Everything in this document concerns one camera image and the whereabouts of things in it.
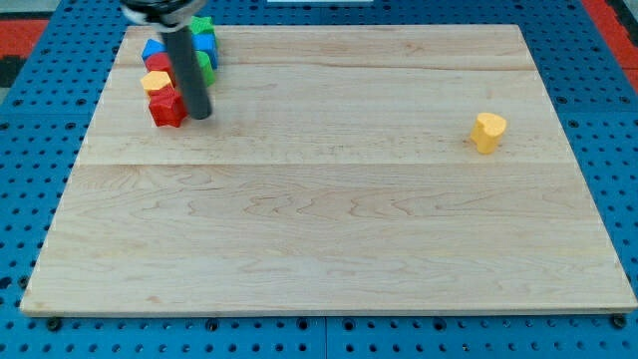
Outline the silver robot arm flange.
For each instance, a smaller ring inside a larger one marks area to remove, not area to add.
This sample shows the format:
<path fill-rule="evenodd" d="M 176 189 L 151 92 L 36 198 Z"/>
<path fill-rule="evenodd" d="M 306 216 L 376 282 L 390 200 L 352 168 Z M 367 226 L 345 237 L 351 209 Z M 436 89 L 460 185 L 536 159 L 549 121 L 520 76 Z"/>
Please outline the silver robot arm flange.
<path fill-rule="evenodd" d="M 121 0 L 120 4 L 123 14 L 136 24 L 173 29 L 183 27 L 206 0 Z"/>

